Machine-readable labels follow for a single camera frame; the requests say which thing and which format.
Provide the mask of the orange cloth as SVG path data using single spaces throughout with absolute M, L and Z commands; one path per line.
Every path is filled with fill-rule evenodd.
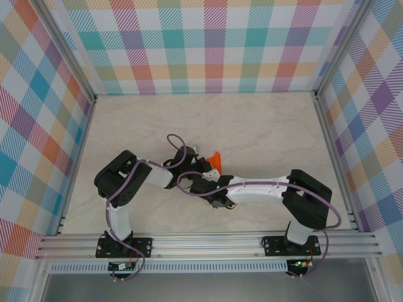
M 205 159 L 217 172 L 222 175 L 222 161 L 220 152 L 216 151 L 212 157 Z

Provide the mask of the aluminium mounting beam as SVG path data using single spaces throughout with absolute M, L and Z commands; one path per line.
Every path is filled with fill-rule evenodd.
M 152 239 L 150 260 L 240 260 L 264 258 L 261 239 L 282 232 L 233 233 L 143 233 Z M 328 231 L 328 259 L 380 257 L 382 251 L 373 233 L 356 230 Z M 97 234 L 61 234 L 44 237 L 35 260 L 95 260 Z

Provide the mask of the grey metal shelf panel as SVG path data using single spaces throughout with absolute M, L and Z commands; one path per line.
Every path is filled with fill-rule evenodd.
M 365 278 L 291 279 L 284 274 L 52 274 L 41 302 L 378 302 Z

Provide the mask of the black circuit board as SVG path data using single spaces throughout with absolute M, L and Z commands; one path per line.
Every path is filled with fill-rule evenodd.
M 108 263 L 108 270 L 109 271 L 118 271 L 118 272 L 125 272 L 125 271 L 133 271 L 136 268 L 136 263 L 134 262 L 109 262 Z

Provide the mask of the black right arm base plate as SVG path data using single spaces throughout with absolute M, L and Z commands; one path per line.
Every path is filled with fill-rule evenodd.
M 261 239 L 261 245 L 266 257 L 321 255 L 318 237 L 314 235 L 309 236 L 303 245 L 289 241 L 286 236 L 265 236 Z

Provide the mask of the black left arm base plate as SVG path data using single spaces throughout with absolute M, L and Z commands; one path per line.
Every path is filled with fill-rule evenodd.
M 128 238 L 123 241 L 132 248 L 140 251 L 145 258 L 149 258 L 152 252 L 152 239 L 151 238 Z M 137 253 L 132 249 L 127 248 L 121 243 L 115 241 L 111 237 L 100 237 L 96 245 L 95 257 L 98 259 L 117 259 L 117 258 L 136 258 Z

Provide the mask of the aluminium side rail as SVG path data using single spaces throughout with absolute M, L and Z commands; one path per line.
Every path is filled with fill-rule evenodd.
M 312 102 L 314 105 L 315 112 L 319 119 L 319 124 L 322 129 L 322 134 L 326 142 L 327 150 L 330 156 L 332 167 L 335 172 L 335 176 L 338 182 L 338 186 L 341 192 L 341 197 L 343 198 L 344 205 L 346 207 L 347 215 L 350 219 L 351 228 L 362 232 L 363 225 L 361 224 L 360 217 L 357 215 L 355 205 L 353 203 L 351 191 L 348 186 L 348 181 L 344 175 L 343 165 L 341 159 L 339 158 L 338 150 L 335 141 L 332 139 L 331 129 L 329 123 L 326 119 L 326 114 L 321 105 L 319 97 L 315 94 L 315 91 L 310 92 Z
M 67 187 L 67 192 L 66 192 L 64 198 L 62 199 L 62 203 L 61 203 L 59 212 L 57 214 L 57 220 L 56 220 L 57 223 L 56 223 L 56 226 L 54 227 L 54 230 L 52 232 L 52 236 L 57 236 L 59 234 L 59 231 L 60 231 L 60 229 L 62 228 L 62 225 L 63 225 L 62 220 L 64 220 L 65 217 L 66 217 L 68 207 L 69 207 L 69 204 L 70 204 L 70 201 L 71 201 L 71 196 L 72 196 L 72 193 L 73 193 L 74 185 L 75 185 L 77 175 L 78 175 L 78 172 L 79 172 L 79 166 L 81 164 L 82 156 L 83 156 L 84 149 L 85 149 L 86 140 L 88 138 L 88 134 L 89 134 L 89 130 L 90 130 L 90 127 L 91 127 L 92 120 L 93 120 L 93 116 L 94 116 L 94 112 L 95 112 L 97 102 L 98 102 L 98 95 L 95 94 L 94 98 L 92 100 L 91 106 L 90 106 L 88 120 L 87 120 L 86 126 L 84 128 L 84 132 L 83 132 L 83 134 L 81 136 L 76 161 L 74 162 L 74 165 L 72 166 L 72 174 L 71 174 L 71 177 L 70 177 L 69 186 Z

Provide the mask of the aluminium frame post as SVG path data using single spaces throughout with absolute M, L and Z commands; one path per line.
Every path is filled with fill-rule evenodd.
M 320 100 L 330 84 L 376 1 L 345 0 L 316 67 L 316 80 L 309 86 L 314 101 Z
M 93 91 L 89 81 L 87 80 L 87 77 L 84 75 L 84 72 L 82 71 L 81 66 L 76 60 L 71 47 L 65 39 L 63 32 L 58 27 L 57 22 L 54 20 L 50 10 L 45 4 L 45 1 L 29 0 L 29 2 L 37 13 L 38 17 L 43 22 L 44 26 L 46 27 L 52 41 L 58 48 L 61 56 L 65 59 L 80 88 L 84 91 L 86 97 L 88 97 L 88 99 L 93 104 L 96 104 L 96 93 Z

